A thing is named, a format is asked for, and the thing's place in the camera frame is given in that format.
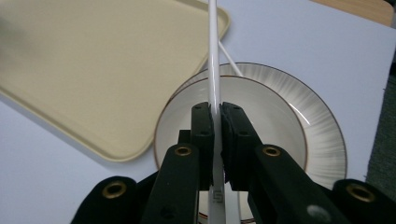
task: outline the plastic tray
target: plastic tray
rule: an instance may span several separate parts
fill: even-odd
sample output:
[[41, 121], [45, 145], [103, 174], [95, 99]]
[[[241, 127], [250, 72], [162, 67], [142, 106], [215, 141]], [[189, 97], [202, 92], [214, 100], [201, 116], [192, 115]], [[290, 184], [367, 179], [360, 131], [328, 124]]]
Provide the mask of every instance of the plastic tray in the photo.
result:
[[[169, 97], [207, 59], [194, 0], [0, 0], [0, 92], [111, 161], [150, 145]], [[219, 35], [229, 26], [219, 9]]]

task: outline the wooden surface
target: wooden surface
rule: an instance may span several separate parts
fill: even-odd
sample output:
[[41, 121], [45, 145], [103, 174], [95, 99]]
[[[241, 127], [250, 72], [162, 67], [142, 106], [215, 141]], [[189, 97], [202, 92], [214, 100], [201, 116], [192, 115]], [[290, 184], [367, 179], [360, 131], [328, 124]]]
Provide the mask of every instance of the wooden surface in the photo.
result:
[[376, 21], [386, 26], [392, 25], [393, 7], [382, 0], [312, 0], [322, 5]]

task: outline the white table surface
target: white table surface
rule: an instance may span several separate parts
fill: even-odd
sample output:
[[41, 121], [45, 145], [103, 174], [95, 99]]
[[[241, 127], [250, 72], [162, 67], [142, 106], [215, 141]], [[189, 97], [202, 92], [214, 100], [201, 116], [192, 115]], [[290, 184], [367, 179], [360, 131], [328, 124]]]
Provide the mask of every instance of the white table surface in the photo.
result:
[[[218, 4], [232, 19], [223, 44], [234, 60], [276, 67], [312, 88], [341, 127], [347, 177], [364, 180], [396, 30], [306, 0]], [[101, 180], [155, 171], [152, 149], [105, 161], [0, 96], [0, 223], [68, 223]]]

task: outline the white stick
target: white stick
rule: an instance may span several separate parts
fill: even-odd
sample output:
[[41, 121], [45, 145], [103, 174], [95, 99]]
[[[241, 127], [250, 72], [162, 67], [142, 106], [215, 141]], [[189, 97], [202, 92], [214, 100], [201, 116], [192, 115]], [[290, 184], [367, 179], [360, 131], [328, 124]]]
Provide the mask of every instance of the white stick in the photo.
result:
[[213, 157], [213, 181], [214, 185], [209, 190], [209, 214], [210, 224], [225, 224], [225, 200], [224, 200], [224, 173], [220, 152], [221, 143], [221, 115], [219, 106], [219, 35], [218, 35], [218, 12], [216, 0], [209, 0], [209, 103], [215, 130], [215, 148]]
[[227, 60], [230, 63], [231, 67], [235, 71], [236, 75], [239, 76], [239, 77], [243, 77], [244, 75], [242, 74], [241, 70], [239, 70], [238, 66], [233, 61], [233, 58], [230, 56], [230, 54], [227, 52], [227, 50], [224, 48], [224, 46], [221, 44], [220, 41], [219, 41], [219, 47], [220, 47], [221, 51], [223, 52], [223, 54], [225, 55], [225, 57], [227, 58]]

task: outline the chopstick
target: chopstick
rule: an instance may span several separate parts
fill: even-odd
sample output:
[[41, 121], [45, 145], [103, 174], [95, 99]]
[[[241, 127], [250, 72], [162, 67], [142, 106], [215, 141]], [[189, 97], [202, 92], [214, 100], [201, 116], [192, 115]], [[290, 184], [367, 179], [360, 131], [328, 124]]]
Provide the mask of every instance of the chopstick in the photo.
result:
[[226, 223], [225, 200], [224, 200], [224, 173], [220, 156], [221, 143], [221, 114], [219, 107], [220, 85], [219, 85], [219, 35], [218, 35], [218, 13], [216, 0], [209, 0], [209, 103], [212, 114], [215, 147], [213, 155], [213, 186], [209, 189], [209, 212], [208, 221], [213, 224]]

